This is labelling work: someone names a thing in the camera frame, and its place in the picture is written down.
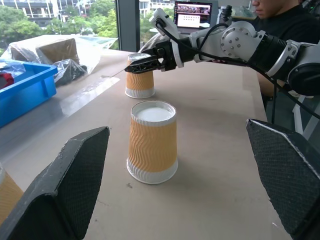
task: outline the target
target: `black cable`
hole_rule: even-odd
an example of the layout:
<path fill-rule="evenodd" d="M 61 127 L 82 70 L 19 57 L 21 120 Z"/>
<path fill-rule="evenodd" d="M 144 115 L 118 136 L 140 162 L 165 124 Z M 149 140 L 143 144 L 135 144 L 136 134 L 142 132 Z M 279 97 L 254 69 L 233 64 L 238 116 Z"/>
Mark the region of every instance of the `black cable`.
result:
<path fill-rule="evenodd" d="M 172 39 L 174 42 L 176 42 L 178 45 L 183 46 L 184 48 L 187 48 L 191 51 L 193 51 L 194 53 L 206 56 L 208 58 L 211 59 L 215 59 L 215 60 L 223 60 L 223 61 L 228 61 L 230 63 L 237 63 L 237 64 L 241 64 L 243 66 L 246 67 L 250 67 L 253 70 L 255 70 L 256 72 L 260 73 L 262 76 L 264 76 L 266 79 L 268 79 L 272 84 L 274 84 L 280 92 L 282 92 L 284 95 L 286 95 L 288 98 L 290 98 L 293 102 L 295 102 L 296 104 L 298 104 L 301 108 L 303 108 L 307 113 L 311 114 L 312 116 L 314 116 L 315 118 L 320 120 L 320 115 L 316 114 L 315 112 L 313 112 L 309 107 L 305 106 L 303 103 L 299 102 L 295 97 L 291 96 L 282 86 L 280 86 L 277 81 L 273 81 L 271 80 L 271 78 L 265 74 L 263 71 L 261 71 L 260 69 L 258 69 L 255 66 L 252 65 L 248 65 L 247 63 L 245 63 L 244 61 L 239 61 L 239 60 L 235 60 L 232 58 L 227 58 L 227 57 L 219 57 L 219 56 L 214 56 L 208 53 L 205 53 L 203 51 L 199 51 L 198 49 L 194 49 L 188 45 L 185 45 L 183 42 L 181 42 L 180 40 L 178 40 L 177 38 L 175 38 L 170 32 L 168 32 L 164 27 L 162 27 L 159 23 L 156 23 L 156 26 L 161 29 L 161 31 L 163 31 L 170 39 Z"/>
<path fill-rule="evenodd" d="M 275 124 L 275 118 L 276 118 L 276 99 L 277 99 L 277 86 L 273 85 L 273 102 L 272 102 L 272 114 L 271 114 L 272 124 Z"/>
<path fill-rule="evenodd" d="M 205 44 L 206 40 L 208 39 L 210 33 L 212 33 L 214 30 L 216 30 L 216 29 L 219 28 L 219 27 L 225 27 L 225 28 L 227 29 L 227 28 L 229 27 L 229 25 L 228 25 L 228 24 L 225 24 L 225 23 L 219 23 L 219 24 L 213 26 L 213 27 L 206 33 L 206 35 L 204 36 L 204 39 L 203 39 L 202 43 L 200 44 L 200 47 L 198 47 L 198 50 L 201 50 L 201 49 L 202 49 L 202 47 L 204 46 L 204 44 Z"/>

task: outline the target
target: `blue plastic bin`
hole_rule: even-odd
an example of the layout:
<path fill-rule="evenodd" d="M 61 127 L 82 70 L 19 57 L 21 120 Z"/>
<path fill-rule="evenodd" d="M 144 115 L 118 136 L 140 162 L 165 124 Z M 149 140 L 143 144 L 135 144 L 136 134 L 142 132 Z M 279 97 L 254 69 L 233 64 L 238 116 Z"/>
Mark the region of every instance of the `blue plastic bin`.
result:
<path fill-rule="evenodd" d="M 14 78 L 14 84 L 0 89 L 0 128 L 27 113 L 57 93 L 56 66 L 33 62 L 22 63 L 25 72 Z"/>

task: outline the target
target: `floor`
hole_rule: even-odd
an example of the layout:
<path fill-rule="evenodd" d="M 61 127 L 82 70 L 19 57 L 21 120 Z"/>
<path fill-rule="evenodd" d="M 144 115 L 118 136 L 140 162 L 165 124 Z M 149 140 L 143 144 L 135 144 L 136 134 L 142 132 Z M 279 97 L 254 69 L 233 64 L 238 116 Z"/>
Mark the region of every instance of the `floor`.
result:
<path fill-rule="evenodd" d="M 320 96 L 315 96 L 312 99 L 305 99 L 304 104 L 315 110 L 317 105 L 320 102 Z M 294 114 L 292 112 L 295 103 L 290 100 L 287 96 L 282 93 L 278 93 L 278 97 L 276 100 L 276 108 L 275 108 L 275 124 L 283 126 L 290 130 L 295 130 L 295 121 L 294 121 Z M 301 119 L 303 128 L 306 127 L 307 123 L 309 122 L 311 115 L 304 111 L 301 108 Z M 268 103 L 266 108 L 266 116 L 268 122 L 271 122 L 271 114 L 272 114 L 272 101 Z M 318 124 L 311 135 L 309 142 L 311 145 L 318 150 L 320 153 L 320 124 Z"/>

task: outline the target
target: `robotic arm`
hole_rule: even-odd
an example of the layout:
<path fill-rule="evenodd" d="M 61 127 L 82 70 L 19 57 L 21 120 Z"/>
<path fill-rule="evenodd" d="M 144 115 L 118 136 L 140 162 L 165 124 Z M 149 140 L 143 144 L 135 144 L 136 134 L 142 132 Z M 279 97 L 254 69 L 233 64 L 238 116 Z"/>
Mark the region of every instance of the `robotic arm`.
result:
<path fill-rule="evenodd" d="M 320 45 L 283 41 L 265 31 L 257 32 L 245 21 L 226 29 L 207 28 L 185 36 L 179 34 L 177 26 L 161 8 L 153 13 L 150 22 L 169 39 L 143 51 L 150 57 L 132 62 L 126 72 L 164 72 L 183 68 L 184 63 L 192 60 L 197 63 L 223 60 L 282 80 L 299 94 L 320 94 Z"/>

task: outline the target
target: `upside-down paper cup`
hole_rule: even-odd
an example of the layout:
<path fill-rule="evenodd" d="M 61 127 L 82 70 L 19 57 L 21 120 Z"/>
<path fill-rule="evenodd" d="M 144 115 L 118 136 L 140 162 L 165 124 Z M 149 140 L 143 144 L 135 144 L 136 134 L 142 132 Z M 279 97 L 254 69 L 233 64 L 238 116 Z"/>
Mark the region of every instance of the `upside-down paper cup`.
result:
<path fill-rule="evenodd" d="M 133 53 L 128 56 L 128 65 L 132 62 L 150 57 L 146 53 Z M 155 94 L 154 74 L 152 71 L 141 74 L 126 73 L 125 94 L 134 99 L 146 99 Z"/>
<path fill-rule="evenodd" d="M 131 110 L 129 173 L 145 184 L 160 184 L 177 171 L 176 109 L 163 101 L 143 101 Z"/>
<path fill-rule="evenodd" d="M 24 192 L 0 165 L 0 225 L 8 217 Z"/>

